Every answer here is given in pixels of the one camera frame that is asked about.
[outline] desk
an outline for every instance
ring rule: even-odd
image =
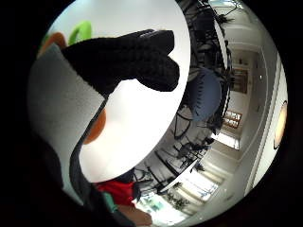
[[[105,106],[106,123],[97,140],[83,145],[80,166],[90,182],[102,182],[128,171],[160,141],[186,88],[190,40],[183,12],[172,0],[83,0],[71,4],[49,29],[68,37],[79,22],[92,25],[92,37],[117,37],[138,30],[170,29],[175,47],[169,56],[180,67],[171,93],[149,89],[137,80],[122,81]]]
[[[169,190],[171,187],[173,187],[175,184],[177,184],[178,182],[181,182],[184,177],[187,174],[190,174],[190,170],[197,164],[197,162],[200,159],[196,159],[195,161],[193,161],[182,173],[180,173],[180,175],[178,177],[176,177],[171,183],[169,183],[167,186],[165,186],[164,188],[162,188],[160,190],[160,192],[164,192],[166,190]]]

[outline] black knitted glove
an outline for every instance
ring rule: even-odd
[[[66,47],[62,53],[84,80],[107,96],[124,79],[138,79],[161,92],[173,91],[179,79],[179,66],[168,56],[173,47],[172,31],[149,29],[117,38],[86,40]]]

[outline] window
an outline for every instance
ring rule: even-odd
[[[237,5],[238,9],[243,9],[242,4],[238,0],[209,0],[211,6],[221,6],[222,4],[225,7],[235,7]]]
[[[187,191],[198,195],[202,201],[208,201],[210,196],[218,188],[218,185],[197,172],[195,169],[192,169],[191,173],[186,176],[182,187]]]
[[[141,197],[135,207],[151,214],[155,226],[173,226],[188,218],[188,215],[176,210],[162,196],[154,193]]]
[[[211,134],[211,137],[219,142],[228,145],[230,148],[239,149],[239,139],[220,132],[218,135]]]
[[[223,119],[223,123],[225,126],[237,129],[240,124],[241,117],[242,117],[241,113],[236,113],[236,112],[227,110],[226,114],[224,116],[224,119]]]
[[[246,94],[247,78],[248,71],[246,69],[234,68],[231,72],[230,90]]]

